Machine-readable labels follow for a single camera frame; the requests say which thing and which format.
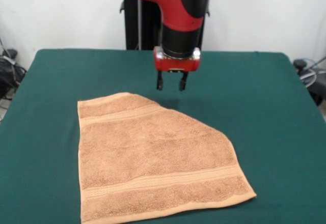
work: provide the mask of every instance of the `towel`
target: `towel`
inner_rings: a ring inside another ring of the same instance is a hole
[[[254,198],[221,132],[136,94],[78,102],[81,222],[122,223]]]

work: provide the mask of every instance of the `green felt surface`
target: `green felt surface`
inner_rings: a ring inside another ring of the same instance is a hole
[[[0,223],[79,223],[77,101],[143,95],[224,132],[258,194],[143,223],[326,223],[326,125],[280,53],[205,52],[185,92],[150,51],[42,50],[0,125]]]

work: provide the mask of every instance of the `orange towel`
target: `orange towel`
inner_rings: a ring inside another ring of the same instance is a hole
[[[81,221],[122,223],[256,196],[221,132],[129,93],[78,102]]]

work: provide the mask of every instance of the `electrical cord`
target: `electrical cord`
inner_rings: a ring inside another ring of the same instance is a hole
[[[318,67],[318,64],[316,61],[314,61],[313,59],[310,59],[310,58],[301,58],[300,60],[304,60],[304,61],[310,61],[310,62],[313,62],[317,67]]]
[[[306,74],[306,75],[300,76],[300,80],[303,80],[303,81],[304,81],[305,79],[310,78],[310,77],[313,76],[312,81],[310,81],[308,84],[306,84],[306,87],[307,87],[307,88],[310,87],[310,86],[312,86],[312,85],[317,81],[317,75],[318,75],[318,74],[326,74],[326,71],[324,71],[324,70],[321,70],[321,71],[315,72],[314,70],[309,69],[309,71],[310,71],[309,74]]]
[[[3,43],[2,43],[1,37],[0,37],[0,45],[1,45],[2,49],[6,52],[8,57],[11,58],[10,53],[5,49],[5,47],[4,47]]]
[[[318,62],[316,62],[315,64],[309,66],[308,68],[306,68],[305,70],[310,70],[311,68],[314,68],[315,66],[318,66],[320,63],[322,63],[323,61],[326,60],[326,57],[322,58],[321,60],[319,60]]]

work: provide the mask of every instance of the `black cable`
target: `black cable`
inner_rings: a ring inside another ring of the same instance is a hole
[[[3,48],[3,50],[6,52],[6,54],[8,55],[8,57],[11,58],[10,53],[5,49],[5,47],[4,47],[3,43],[2,43],[1,37],[0,37],[0,45]]]
[[[325,61],[326,57],[322,58],[321,60],[319,60],[318,62],[316,62],[315,64],[311,65],[310,67],[306,68],[305,70],[309,70],[311,68],[314,68],[315,66],[319,65],[321,62]]]

